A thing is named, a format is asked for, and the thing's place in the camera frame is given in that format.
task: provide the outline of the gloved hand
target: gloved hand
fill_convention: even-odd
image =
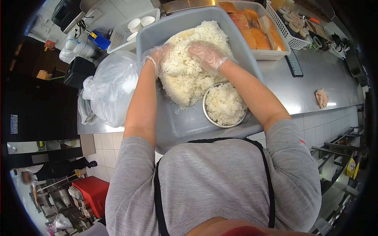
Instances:
[[[157,78],[159,74],[160,65],[170,52],[171,47],[172,45],[170,43],[166,43],[162,46],[156,46],[152,49],[145,51],[142,55],[142,67],[144,66],[146,60],[150,59],[155,66],[155,78]]]
[[[206,41],[189,42],[188,53],[199,61],[205,71],[210,72],[218,72],[220,66],[231,59],[225,51]]]

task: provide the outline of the metal bowl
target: metal bowl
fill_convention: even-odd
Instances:
[[[236,124],[234,124],[234,125],[219,125],[217,122],[215,122],[213,119],[211,119],[211,118],[209,117],[209,114],[208,114],[208,111],[207,111],[207,105],[206,105],[206,98],[207,98],[207,96],[208,96],[208,94],[209,94],[210,89],[211,89],[211,88],[214,88],[214,87],[218,87],[219,85],[222,85],[222,84],[225,84],[225,83],[228,83],[228,82],[223,81],[223,82],[215,83],[215,84],[213,84],[210,88],[208,88],[208,89],[206,90],[205,94],[203,95],[203,99],[202,99],[202,108],[203,108],[203,113],[205,114],[206,118],[207,118],[207,119],[208,119],[213,125],[218,126],[218,127],[221,127],[221,128],[231,128],[231,127],[235,127],[235,126],[237,126],[238,124],[240,124],[240,123],[244,120],[245,116],[247,115],[247,109],[248,109],[248,108],[245,110],[243,117],[242,117],[242,118],[240,119],[240,121],[238,121]]]

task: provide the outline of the red container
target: red container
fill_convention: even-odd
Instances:
[[[94,176],[89,176],[72,182],[72,186],[80,190],[97,218],[102,218],[105,215],[105,199],[109,188],[108,182],[97,179]]]

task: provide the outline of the bowl of rice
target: bowl of rice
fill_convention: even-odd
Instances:
[[[247,105],[229,82],[213,84],[203,95],[202,108],[206,118],[221,128],[240,124],[247,115]]]

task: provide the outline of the gray plastic tub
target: gray plastic tub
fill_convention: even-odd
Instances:
[[[194,28],[203,21],[211,20],[217,21],[220,28],[228,35],[228,44],[239,65],[265,84],[256,59],[242,34],[227,13],[217,7],[205,7],[180,12],[164,17],[141,29],[136,36],[136,54],[139,68],[144,51],[164,44],[171,36],[180,31]],[[179,107],[169,97],[166,97],[166,93],[159,80],[156,82],[156,95],[158,105],[156,116],[156,151],[160,154],[166,153],[177,144],[191,140],[215,137],[245,138],[248,135],[263,130],[260,123],[250,112],[238,126],[229,129],[219,128],[206,119],[201,102],[175,114],[175,111],[179,110]]]

